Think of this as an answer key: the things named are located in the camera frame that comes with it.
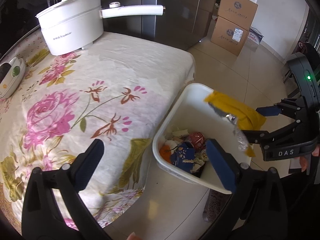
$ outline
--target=blue gripper pad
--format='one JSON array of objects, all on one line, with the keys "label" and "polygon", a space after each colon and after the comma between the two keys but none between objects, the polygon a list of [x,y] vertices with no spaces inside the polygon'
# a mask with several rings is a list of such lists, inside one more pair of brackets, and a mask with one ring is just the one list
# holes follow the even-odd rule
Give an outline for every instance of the blue gripper pad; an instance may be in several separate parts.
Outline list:
[{"label": "blue gripper pad", "polygon": [[236,174],[234,171],[234,162],[236,162],[236,160],[231,154],[226,153],[215,139],[207,140],[206,150],[209,161],[223,186],[225,189],[234,193],[236,191]]}]

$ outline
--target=box logo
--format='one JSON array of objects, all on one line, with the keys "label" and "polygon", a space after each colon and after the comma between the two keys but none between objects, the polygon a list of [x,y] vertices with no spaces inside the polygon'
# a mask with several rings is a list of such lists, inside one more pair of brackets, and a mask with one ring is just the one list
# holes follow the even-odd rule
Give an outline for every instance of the box logo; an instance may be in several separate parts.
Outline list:
[{"label": "box logo", "polygon": [[233,30],[228,29],[228,30],[227,30],[227,34],[228,34],[228,36],[233,36]]},{"label": "box logo", "polygon": [[241,9],[242,8],[242,4],[240,2],[235,2],[234,7],[236,7],[237,9]]}]

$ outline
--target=white electric pot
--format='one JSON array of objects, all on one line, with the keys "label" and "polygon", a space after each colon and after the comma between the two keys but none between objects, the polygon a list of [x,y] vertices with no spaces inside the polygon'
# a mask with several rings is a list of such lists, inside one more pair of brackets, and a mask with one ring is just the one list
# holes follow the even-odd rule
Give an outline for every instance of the white electric pot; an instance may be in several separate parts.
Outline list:
[{"label": "white electric pot", "polygon": [[115,2],[101,10],[100,0],[62,0],[36,17],[51,54],[62,55],[86,48],[103,33],[103,18],[162,15],[162,5],[122,6]]}]

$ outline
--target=white wall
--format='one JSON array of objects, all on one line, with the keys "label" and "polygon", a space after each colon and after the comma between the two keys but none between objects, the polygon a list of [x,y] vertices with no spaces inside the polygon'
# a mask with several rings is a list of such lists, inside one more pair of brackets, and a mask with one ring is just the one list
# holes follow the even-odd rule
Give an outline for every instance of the white wall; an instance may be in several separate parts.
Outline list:
[{"label": "white wall", "polygon": [[262,33],[265,43],[286,58],[304,25],[305,0],[258,0],[257,4],[252,27]]}]

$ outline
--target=red wrapper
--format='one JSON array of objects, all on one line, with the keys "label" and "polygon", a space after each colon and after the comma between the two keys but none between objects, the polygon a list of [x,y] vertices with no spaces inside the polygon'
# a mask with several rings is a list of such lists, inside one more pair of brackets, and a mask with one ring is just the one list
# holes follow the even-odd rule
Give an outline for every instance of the red wrapper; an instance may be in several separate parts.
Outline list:
[{"label": "red wrapper", "polygon": [[205,138],[202,133],[194,132],[188,136],[186,141],[190,142],[193,145],[193,148],[197,151],[203,147],[205,143]]}]

